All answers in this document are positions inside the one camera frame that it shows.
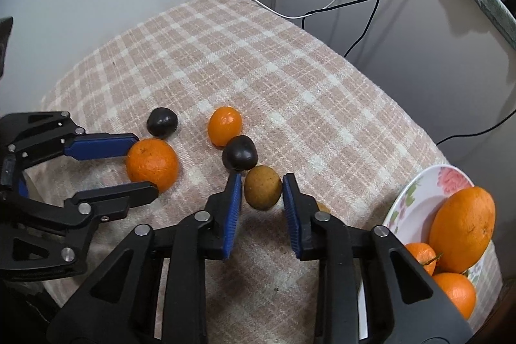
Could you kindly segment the large orange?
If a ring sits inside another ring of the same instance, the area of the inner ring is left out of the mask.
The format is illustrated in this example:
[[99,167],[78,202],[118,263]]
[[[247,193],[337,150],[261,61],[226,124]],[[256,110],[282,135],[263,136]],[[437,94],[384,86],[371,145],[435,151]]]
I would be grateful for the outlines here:
[[441,272],[432,277],[456,306],[463,318],[469,319],[475,309],[477,295],[475,287],[466,276],[453,272]]
[[491,241],[496,206],[478,186],[457,191],[437,211],[429,245],[440,254],[439,270],[462,273],[478,262]]

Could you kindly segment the floral white plate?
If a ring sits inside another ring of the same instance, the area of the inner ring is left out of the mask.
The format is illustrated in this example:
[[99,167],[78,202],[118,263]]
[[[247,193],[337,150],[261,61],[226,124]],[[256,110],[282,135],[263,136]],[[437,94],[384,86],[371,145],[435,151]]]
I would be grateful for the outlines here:
[[[472,187],[474,182],[463,172],[450,164],[433,165],[420,172],[399,194],[383,222],[402,244],[426,243],[436,212],[448,197],[458,190]],[[469,318],[471,329],[476,332],[482,327],[488,308],[487,256],[492,247],[487,247],[482,258],[467,271],[467,278],[475,286],[477,302]]]

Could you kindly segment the dark plum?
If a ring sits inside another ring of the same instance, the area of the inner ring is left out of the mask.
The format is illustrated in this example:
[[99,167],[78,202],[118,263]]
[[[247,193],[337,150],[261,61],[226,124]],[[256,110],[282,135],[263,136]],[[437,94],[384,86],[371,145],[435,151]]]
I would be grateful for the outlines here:
[[146,127],[152,136],[168,138],[178,128],[178,115],[167,107],[157,107],[150,112]]
[[253,140],[246,135],[238,135],[227,142],[222,153],[226,169],[236,172],[253,169],[258,163],[258,153]]

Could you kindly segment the large orange front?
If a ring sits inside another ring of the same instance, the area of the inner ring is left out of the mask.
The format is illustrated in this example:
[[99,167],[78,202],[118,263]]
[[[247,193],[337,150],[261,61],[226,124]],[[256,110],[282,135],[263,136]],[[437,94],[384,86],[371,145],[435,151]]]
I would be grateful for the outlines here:
[[453,272],[441,272],[432,277],[456,306],[463,318],[469,319],[475,309],[477,295],[475,287],[466,276]]

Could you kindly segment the brown kiwi-like fruit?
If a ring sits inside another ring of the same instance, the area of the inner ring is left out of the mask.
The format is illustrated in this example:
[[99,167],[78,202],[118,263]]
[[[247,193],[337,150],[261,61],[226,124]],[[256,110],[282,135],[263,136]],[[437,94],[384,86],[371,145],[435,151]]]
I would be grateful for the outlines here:
[[246,202],[257,211],[271,210],[279,201],[282,191],[282,181],[270,167],[256,166],[245,177]]

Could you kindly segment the mandarin with stem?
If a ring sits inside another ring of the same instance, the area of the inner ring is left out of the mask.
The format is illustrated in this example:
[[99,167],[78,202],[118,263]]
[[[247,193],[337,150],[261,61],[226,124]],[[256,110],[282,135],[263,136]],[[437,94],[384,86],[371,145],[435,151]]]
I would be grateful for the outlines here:
[[406,249],[416,259],[416,261],[432,276],[436,269],[438,255],[433,248],[425,243],[406,244]]

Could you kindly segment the checked beige tablecloth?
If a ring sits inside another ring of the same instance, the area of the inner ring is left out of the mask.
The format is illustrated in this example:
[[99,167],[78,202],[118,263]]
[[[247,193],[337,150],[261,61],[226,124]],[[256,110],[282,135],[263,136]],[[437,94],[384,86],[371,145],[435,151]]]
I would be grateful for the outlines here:
[[[103,223],[90,270],[139,223],[178,223],[223,190],[227,171],[207,136],[220,106],[243,118],[259,163],[350,226],[371,229],[424,169],[448,161],[384,91],[331,48],[248,0],[193,0],[123,32],[83,58],[41,100],[67,110],[89,133],[147,138],[154,108],[172,109],[178,181],[150,205]],[[129,181],[120,159],[60,157],[27,171],[44,202]],[[245,202],[231,258],[206,263],[209,343],[312,343],[317,262],[300,262],[280,201],[271,211]],[[44,282],[62,307],[85,276]]]

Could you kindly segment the small oval orange kumquat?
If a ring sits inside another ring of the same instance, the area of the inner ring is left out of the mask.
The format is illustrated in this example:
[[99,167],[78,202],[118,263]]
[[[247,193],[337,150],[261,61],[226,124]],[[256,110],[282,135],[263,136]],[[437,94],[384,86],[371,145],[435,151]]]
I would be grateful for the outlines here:
[[210,142],[217,148],[225,148],[227,142],[241,133],[241,114],[232,106],[217,108],[207,125]]

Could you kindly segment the large orange rear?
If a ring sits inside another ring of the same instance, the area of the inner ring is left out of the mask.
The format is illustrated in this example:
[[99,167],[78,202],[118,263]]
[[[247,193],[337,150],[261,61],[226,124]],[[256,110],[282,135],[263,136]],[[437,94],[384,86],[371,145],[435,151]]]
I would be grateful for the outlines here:
[[478,186],[457,191],[437,211],[429,245],[440,254],[439,270],[462,273],[478,262],[491,241],[496,206]]

